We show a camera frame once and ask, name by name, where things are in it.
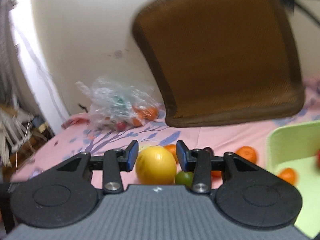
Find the green tomato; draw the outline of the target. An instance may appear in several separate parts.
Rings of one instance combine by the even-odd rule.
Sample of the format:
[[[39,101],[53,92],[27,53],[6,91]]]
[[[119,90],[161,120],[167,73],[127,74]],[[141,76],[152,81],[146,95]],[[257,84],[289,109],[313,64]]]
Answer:
[[[176,185],[184,185],[187,188],[192,187],[193,182],[193,172],[183,172],[180,171],[175,176],[175,184]]]

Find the clear plastic bag of fruit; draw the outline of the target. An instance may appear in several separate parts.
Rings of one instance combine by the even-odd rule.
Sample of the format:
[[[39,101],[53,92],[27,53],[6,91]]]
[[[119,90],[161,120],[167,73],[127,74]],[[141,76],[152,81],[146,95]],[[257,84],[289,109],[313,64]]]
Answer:
[[[154,89],[146,85],[129,85],[97,78],[90,86],[76,83],[90,101],[89,122],[97,128],[125,131],[141,127],[159,116],[159,103],[152,97]]]

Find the large yellow citrus fruit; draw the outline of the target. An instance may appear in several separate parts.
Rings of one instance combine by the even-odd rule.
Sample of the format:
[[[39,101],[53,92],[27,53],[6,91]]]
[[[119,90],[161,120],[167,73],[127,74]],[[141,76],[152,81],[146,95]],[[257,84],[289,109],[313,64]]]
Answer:
[[[174,183],[177,164],[174,156],[165,148],[153,146],[139,152],[135,171],[144,185],[170,185]]]

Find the dark purple tomato back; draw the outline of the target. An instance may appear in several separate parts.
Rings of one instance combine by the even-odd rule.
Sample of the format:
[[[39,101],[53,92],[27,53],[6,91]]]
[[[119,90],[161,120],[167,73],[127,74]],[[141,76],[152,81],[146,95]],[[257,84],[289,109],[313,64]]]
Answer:
[[[209,152],[211,156],[214,156],[214,151],[211,147],[205,147],[203,150]]]

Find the red cherry tomato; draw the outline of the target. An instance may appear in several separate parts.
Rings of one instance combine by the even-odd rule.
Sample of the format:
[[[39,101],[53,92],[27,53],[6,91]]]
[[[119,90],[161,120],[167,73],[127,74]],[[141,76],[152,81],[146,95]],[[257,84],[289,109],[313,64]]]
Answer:
[[[317,150],[317,154],[316,154],[316,166],[317,168],[320,169],[320,149]]]

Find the orange mandarin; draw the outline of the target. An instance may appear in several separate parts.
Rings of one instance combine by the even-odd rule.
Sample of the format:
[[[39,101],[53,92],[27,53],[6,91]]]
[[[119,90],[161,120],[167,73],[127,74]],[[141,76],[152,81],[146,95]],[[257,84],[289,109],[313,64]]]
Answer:
[[[176,163],[178,164],[178,158],[177,158],[177,154],[176,154],[176,145],[170,144],[170,145],[164,146],[164,148],[172,154],[173,158],[175,159]]]
[[[250,146],[242,146],[237,149],[235,153],[254,164],[256,164],[258,161],[257,151]]]

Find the green plastic basin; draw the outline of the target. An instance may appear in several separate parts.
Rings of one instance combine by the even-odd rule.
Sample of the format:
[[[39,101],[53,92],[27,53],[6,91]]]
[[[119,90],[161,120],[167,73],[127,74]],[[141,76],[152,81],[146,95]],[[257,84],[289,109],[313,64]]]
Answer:
[[[303,205],[295,226],[314,238],[319,233],[319,121],[274,130],[267,140],[266,169],[300,192]]]

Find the pink deer print bedsheet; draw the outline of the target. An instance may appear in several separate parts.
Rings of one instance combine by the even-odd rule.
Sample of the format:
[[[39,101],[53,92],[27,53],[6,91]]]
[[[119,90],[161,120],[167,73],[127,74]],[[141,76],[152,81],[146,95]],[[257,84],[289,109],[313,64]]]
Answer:
[[[319,78],[306,79],[304,85],[304,107],[298,114],[283,119],[230,126],[173,128],[165,124],[164,111],[160,111],[155,121],[123,132],[101,130],[87,120],[79,121],[41,147],[18,168],[11,181],[31,179],[80,152],[95,156],[113,148],[126,148],[132,140],[139,142],[141,150],[150,146],[174,145],[183,140],[189,149],[210,147],[215,155],[251,146],[257,151],[258,165],[267,167],[268,136],[273,130],[319,119]]]

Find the orange tomato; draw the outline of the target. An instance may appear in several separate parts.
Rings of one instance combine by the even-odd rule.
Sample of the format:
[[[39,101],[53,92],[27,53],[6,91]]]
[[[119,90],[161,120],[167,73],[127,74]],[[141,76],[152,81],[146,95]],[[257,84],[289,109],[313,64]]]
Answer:
[[[213,178],[221,178],[222,177],[222,172],[221,171],[212,171],[211,176]]]
[[[282,180],[288,182],[289,184],[295,186],[297,184],[298,181],[298,173],[292,169],[292,168],[285,168],[282,169],[279,174],[278,177],[281,178]]]

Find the orange mandarin back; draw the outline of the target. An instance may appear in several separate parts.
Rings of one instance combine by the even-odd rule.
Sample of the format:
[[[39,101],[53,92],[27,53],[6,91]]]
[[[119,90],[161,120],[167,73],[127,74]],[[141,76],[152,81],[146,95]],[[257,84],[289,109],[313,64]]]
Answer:
[[[176,145],[170,144],[170,145],[164,146],[164,148],[172,154],[173,158],[175,159],[176,163],[178,164],[178,158],[177,158],[177,154],[176,154]]]

